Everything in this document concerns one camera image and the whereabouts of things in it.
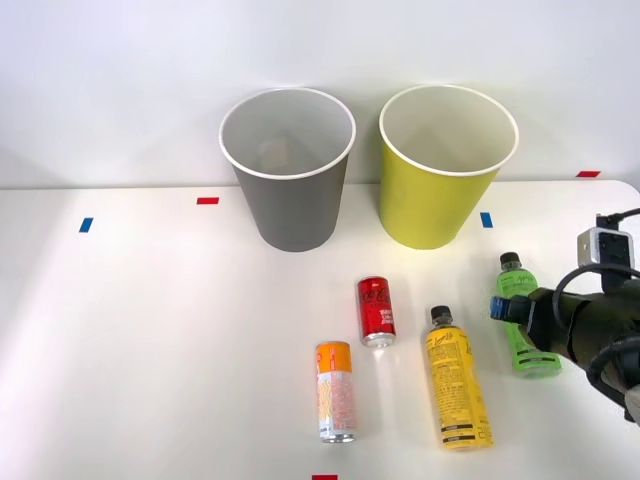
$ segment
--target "black cable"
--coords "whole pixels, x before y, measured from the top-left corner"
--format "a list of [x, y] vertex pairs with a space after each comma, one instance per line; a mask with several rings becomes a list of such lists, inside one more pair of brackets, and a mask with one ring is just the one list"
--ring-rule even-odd
[[590, 265], [583, 265], [582, 267], [576, 268], [574, 271], [568, 273], [562, 280], [560, 280], [560, 283], [556, 287], [556, 291], [553, 292], [553, 296], [551, 297], [551, 309], [553, 310], [553, 318], [561, 329], [566, 330], [568, 328], [568, 325], [564, 322], [562, 316], [560, 315], [560, 295], [562, 295], [562, 292], [567, 287], [569, 282], [571, 282], [574, 278], [579, 277], [583, 273], [606, 271], [626, 273], [627, 275], [633, 275], [636, 278], [640, 278], [640, 272], [638, 270], [634, 270], [633, 268], [627, 267], [625, 265], [616, 265], [614, 263], [594, 263]]
[[603, 348], [587, 365], [587, 379], [600, 393], [624, 408], [624, 394], [602, 380], [602, 371], [616, 355], [640, 351], [640, 336], [627, 337]]
[[622, 213], [613, 213], [605, 216], [605, 218], [609, 223], [620, 223], [625, 218], [633, 217], [634, 215], [640, 215], [640, 208], [634, 208], [633, 210], [627, 210]]

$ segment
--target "soda can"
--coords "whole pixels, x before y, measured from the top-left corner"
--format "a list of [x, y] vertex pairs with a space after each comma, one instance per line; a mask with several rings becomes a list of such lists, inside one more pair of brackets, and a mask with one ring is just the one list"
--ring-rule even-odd
[[356, 439], [356, 416], [351, 382], [351, 350], [345, 342], [316, 347], [318, 368], [318, 420], [324, 443]]
[[396, 338], [396, 328], [387, 279], [367, 277], [360, 280], [358, 303], [362, 343], [373, 348], [391, 345]]

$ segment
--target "yellow plastic bottle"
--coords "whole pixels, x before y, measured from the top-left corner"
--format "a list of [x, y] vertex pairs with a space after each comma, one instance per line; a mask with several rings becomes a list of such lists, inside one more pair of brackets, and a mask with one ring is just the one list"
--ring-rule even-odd
[[442, 444], [447, 449], [490, 447], [493, 438], [469, 340], [461, 328], [453, 325], [449, 307], [432, 308], [431, 318], [434, 327], [427, 336], [427, 355]]

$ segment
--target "blue tape marker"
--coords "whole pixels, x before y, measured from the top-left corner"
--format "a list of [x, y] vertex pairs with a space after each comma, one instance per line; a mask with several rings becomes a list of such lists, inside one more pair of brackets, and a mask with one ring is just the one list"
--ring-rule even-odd
[[482, 219], [482, 226], [484, 228], [493, 228], [493, 222], [491, 221], [489, 212], [480, 212], [480, 218]]
[[82, 221], [82, 225], [80, 225], [80, 233], [87, 233], [91, 228], [92, 223], [93, 223], [93, 218], [85, 218]]

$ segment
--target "plastic bottle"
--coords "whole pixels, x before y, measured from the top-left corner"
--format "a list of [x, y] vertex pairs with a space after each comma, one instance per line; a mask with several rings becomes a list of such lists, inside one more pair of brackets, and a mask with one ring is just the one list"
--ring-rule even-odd
[[461, 328], [453, 325], [449, 307], [432, 308], [431, 318], [427, 355], [442, 444], [447, 449], [490, 447], [493, 437], [473, 371], [469, 340]]
[[[528, 296], [538, 288], [538, 282], [531, 272], [522, 268], [520, 257], [515, 252], [500, 255], [502, 273], [498, 275], [498, 295], [511, 298], [516, 295]], [[542, 378], [557, 375], [562, 370], [562, 363], [555, 353], [541, 352], [520, 333], [518, 326], [505, 323], [505, 333], [511, 363], [516, 375], [527, 378]]]

